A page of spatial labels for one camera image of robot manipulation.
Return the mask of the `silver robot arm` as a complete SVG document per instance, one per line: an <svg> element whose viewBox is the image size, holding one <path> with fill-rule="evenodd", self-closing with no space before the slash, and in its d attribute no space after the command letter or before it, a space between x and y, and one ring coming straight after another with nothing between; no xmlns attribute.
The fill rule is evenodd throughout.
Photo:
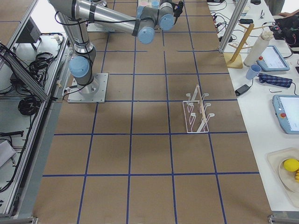
<svg viewBox="0 0 299 224"><path fill-rule="evenodd" d="M74 47L76 55L71 59L69 69L82 95L96 93L100 85L93 73L96 57L93 41L117 31L150 44L155 28L172 29L184 7L183 1L160 0L156 7L139 6L136 17L132 17L106 7L102 0L51 0L49 3Z"/></svg>

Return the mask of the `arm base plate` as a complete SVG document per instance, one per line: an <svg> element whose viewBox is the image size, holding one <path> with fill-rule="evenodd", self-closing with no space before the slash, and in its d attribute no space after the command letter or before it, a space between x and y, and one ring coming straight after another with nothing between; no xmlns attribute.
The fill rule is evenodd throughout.
<svg viewBox="0 0 299 224"><path fill-rule="evenodd" d="M72 80L71 88L67 93L68 103L104 103L106 98L108 82L108 73L96 73L93 75L93 81L83 87L77 84L75 78Z"/></svg>

